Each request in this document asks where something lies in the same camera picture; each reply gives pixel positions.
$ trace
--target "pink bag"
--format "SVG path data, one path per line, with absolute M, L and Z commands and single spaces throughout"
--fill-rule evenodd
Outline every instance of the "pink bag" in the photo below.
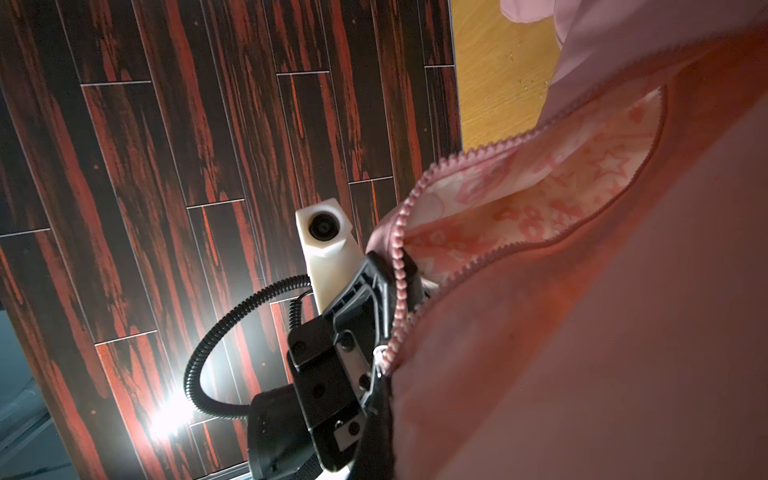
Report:
M 617 3 L 581 3 L 534 130 L 372 235 L 398 478 L 768 472 L 764 6 Z M 436 285 L 414 313 L 403 251 Z

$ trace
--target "camera lens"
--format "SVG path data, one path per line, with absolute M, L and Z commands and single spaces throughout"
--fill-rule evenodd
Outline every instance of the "camera lens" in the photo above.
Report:
M 339 234 L 339 221 L 331 214 L 317 214 L 310 223 L 310 234 L 321 242 Z

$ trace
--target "zipper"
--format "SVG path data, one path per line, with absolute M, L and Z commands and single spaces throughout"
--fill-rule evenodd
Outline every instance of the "zipper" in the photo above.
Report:
M 392 336 L 390 337 L 386 347 L 385 348 L 379 347 L 378 351 L 376 352 L 377 353 L 376 362 L 379 364 L 379 367 L 381 368 L 382 372 L 385 375 L 389 375 L 392 373 L 394 368 L 397 367 L 397 352 L 400 346 L 402 345 L 402 343 L 405 341 L 406 337 L 408 336 L 411 328 L 415 324 L 417 324 L 417 322 L 424 315 L 426 315 L 429 312 L 429 310 L 438 301 L 440 301 L 441 298 L 451 293 L 453 290 L 456 289 L 456 287 L 464 283 L 469 277 L 477 273 L 479 270 L 482 270 L 484 267 L 486 267 L 490 263 L 493 263 L 496 260 L 500 260 L 502 258 L 508 257 L 514 253 L 543 248 L 543 247 L 549 247 L 550 245 L 554 245 L 555 243 L 562 241 L 565 237 L 567 237 L 568 235 L 576 231 L 576 229 L 578 229 L 579 227 L 582 227 L 586 223 L 592 221 L 594 218 L 602 214 L 619 197 L 624 195 L 624 192 L 626 192 L 630 187 L 634 185 L 634 182 L 637 180 L 640 173 L 644 170 L 645 165 L 647 164 L 647 162 L 650 160 L 650 157 L 654 154 L 654 152 L 657 149 L 658 141 L 661 135 L 661 131 L 664 129 L 664 121 L 666 119 L 666 114 L 667 114 L 667 89 L 664 84 L 660 86 L 661 102 L 662 102 L 661 116 L 659 118 L 659 126 L 657 129 L 657 135 L 654 138 L 654 143 L 651 145 L 651 149 L 648 151 L 648 154 L 643 160 L 643 163 L 635 172 L 630 183 L 619 194 L 611 198 L 603 207 L 601 207 L 599 210 L 594 212 L 589 217 L 586 217 L 580 220 L 579 222 L 575 223 L 574 225 L 571 225 L 568 229 L 563 230 L 561 233 L 559 233 L 555 237 L 552 237 L 549 240 L 546 240 L 543 242 L 537 242 L 537 243 L 529 243 L 529 242 L 510 243 L 502 247 L 497 247 L 494 250 L 486 253 L 485 255 L 476 258 L 471 263 L 464 265 L 464 267 L 460 271 L 453 273 L 449 277 L 449 279 L 446 280 L 440 286 L 437 292 L 434 295 L 432 295 L 432 297 L 424 300 L 420 305 L 418 305 L 415 308 L 414 312 L 410 313 L 408 311 L 408 305 L 407 305 L 408 283 L 406 282 L 406 272 L 405 272 L 406 265 L 402 259 L 405 253 L 404 244 L 405 244 L 405 236 L 406 236 L 406 227 L 408 225 L 408 219 L 416 201 L 419 199 L 419 197 L 421 197 L 422 193 L 427 187 L 433 185 L 437 180 L 441 180 L 442 178 L 445 178 L 448 175 L 458 170 L 470 167 L 473 164 L 477 164 L 482 161 L 490 160 L 497 154 L 508 152 L 511 149 L 515 147 L 519 147 L 520 145 L 523 145 L 529 142 L 530 140 L 538 137 L 545 131 L 549 130 L 549 128 L 551 128 L 553 125 L 559 123 L 560 121 L 564 120 L 566 117 L 573 114 L 579 108 L 585 106 L 587 103 L 599 97 L 601 94 L 606 93 L 607 86 L 609 86 L 610 84 L 614 84 L 616 82 L 621 82 L 622 75 L 626 75 L 629 72 L 629 70 L 631 70 L 633 67 L 637 66 L 638 64 L 644 61 L 649 61 L 652 58 L 658 57 L 660 55 L 670 55 L 675 52 L 682 51 L 688 48 L 704 46 L 706 43 L 709 43 L 709 42 L 715 42 L 715 41 L 723 40 L 725 38 L 732 38 L 733 36 L 737 36 L 739 33 L 743 34 L 744 31 L 749 31 L 749 29 L 744 29 L 743 31 L 737 32 L 737 33 L 731 33 L 731 35 L 715 35 L 708 38 L 698 39 L 696 41 L 683 43 L 670 48 L 664 48 L 656 52 L 653 52 L 651 54 L 644 55 L 643 57 L 638 58 L 636 61 L 633 61 L 630 64 L 627 64 L 617 69 L 613 74 L 608 75 L 604 80 L 599 81 L 592 88 L 588 89 L 586 92 L 579 95 L 575 100 L 573 100 L 569 105 L 567 105 L 562 110 L 560 110 L 557 114 L 553 115 L 543 125 L 535 127 L 530 131 L 524 132 L 514 137 L 510 137 L 506 140 L 496 142 L 494 144 L 489 144 L 484 147 L 478 147 L 476 149 L 473 148 L 467 152 L 462 152 L 460 154 L 452 154 L 447 158 L 443 158 L 439 162 L 432 164 L 430 168 L 422 175 L 421 179 L 419 179 L 419 181 L 416 183 L 416 186 L 413 187 L 408 197 L 403 201 L 402 206 L 400 207 L 400 210 L 394 219 L 394 225 L 392 226 L 392 229 L 390 230 L 390 233 L 389 233 L 389 242 L 388 242 L 389 255 L 392 259 L 392 268 L 394 269 L 395 279 L 396 279 L 396 306 L 395 306 L 395 313 L 393 316 L 394 318 L 392 321 Z M 690 64 L 693 61 L 696 61 L 701 56 L 703 56 L 703 53 L 693 52 L 692 58 L 689 58 L 686 61 L 688 62 L 688 64 Z

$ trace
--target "wooden floor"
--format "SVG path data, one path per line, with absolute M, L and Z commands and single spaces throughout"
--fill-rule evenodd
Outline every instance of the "wooden floor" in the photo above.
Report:
M 0 300 L 78 474 L 242 462 L 188 356 L 304 272 L 295 210 L 338 198 L 364 244 L 462 149 L 448 0 L 4 0 L 0 32 Z M 284 385 L 286 317 L 247 317 L 206 391 Z
M 512 23 L 498 0 L 452 0 L 464 148 L 536 125 L 560 57 L 552 18 Z

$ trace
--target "inner lining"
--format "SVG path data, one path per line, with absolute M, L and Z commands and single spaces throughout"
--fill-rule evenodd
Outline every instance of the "inner lining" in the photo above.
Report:
M 549 240 L 623 191 L 663 114 L 659 88 L 635 102 L 631 94 L 631 85 L 621 88 L 520 148 L 435 182 L 405 238 L 422 274 L 442 283 L 495 248 Z

